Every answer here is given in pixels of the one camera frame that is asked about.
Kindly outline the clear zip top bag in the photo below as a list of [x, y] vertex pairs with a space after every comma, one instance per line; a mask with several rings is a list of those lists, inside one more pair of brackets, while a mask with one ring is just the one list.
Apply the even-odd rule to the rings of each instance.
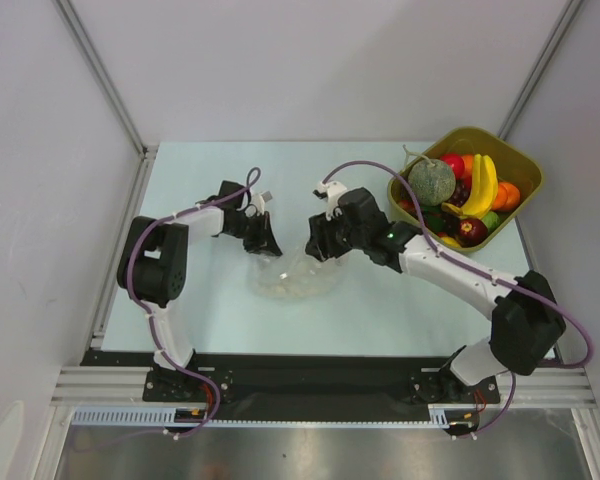
[[259, 296], [296, 300], [326, 295], [344, 278], [347, 257], [320, 262], [302, 247], [280, 257], [255, 255], [249, 266], [249, 285]]

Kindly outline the green netted fake melon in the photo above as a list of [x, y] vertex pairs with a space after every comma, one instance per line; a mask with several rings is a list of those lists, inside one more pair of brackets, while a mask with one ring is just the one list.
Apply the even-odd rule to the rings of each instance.
[[440, 159], [410, 151], [406, 146], [403, 146], [403, 150], [406, 160], [414, 158], [407, 174], [407, 182], [419, 204], [433, 207], [446, 202], [456, 188], [452, 168]]

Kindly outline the dark red fake apple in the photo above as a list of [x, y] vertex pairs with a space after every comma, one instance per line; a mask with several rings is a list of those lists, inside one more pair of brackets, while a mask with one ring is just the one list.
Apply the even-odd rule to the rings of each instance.
[[464, 247], [474, 247], [489, 235], [487, 226], [477, 218], [466, 218], [459, 222], [457, 238]]

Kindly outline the yellow fake banana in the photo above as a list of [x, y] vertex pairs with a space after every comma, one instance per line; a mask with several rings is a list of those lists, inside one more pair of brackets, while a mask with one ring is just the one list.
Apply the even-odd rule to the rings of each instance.
[[498, 178], [494, 161], [488, 155], [475, 155], [471, 192], [461, 207], [460, 216], [481, 219], [491, 210], [497, 193]]

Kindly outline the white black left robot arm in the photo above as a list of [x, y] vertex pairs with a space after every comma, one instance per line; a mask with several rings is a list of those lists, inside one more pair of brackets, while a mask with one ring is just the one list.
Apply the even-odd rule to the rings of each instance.
[[190, 370], [194, 347], [182, 322], [169, 312], [184, 290], [189, 247], [221, 235], [242, 242], [249, 254], [280, 257], [267, 203], [270, 192], [223, 181], [219, 192], [163, 219], [131, 221], [117, 268], [118, 286], [147, 317], [155, 345], [154, 363], [172, 371]]

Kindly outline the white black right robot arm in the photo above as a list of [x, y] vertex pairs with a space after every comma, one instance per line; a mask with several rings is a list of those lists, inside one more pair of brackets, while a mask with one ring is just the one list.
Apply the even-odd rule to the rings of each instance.
[[431, 239], [420, 228], [391, 222], [365, 188], [334, 181], [315, 196], [324, 212], [309, 219], [305, 252], [319, 262], [351, 251], [374, 264], [425, 280], [463, 300], [491, 323], [489, 337], [456, 351], [446, 370], [465, 386], [509, 371], [529, 376], [566, 330], [549, 282], [530, 270], [514, 276], [492, 270]]

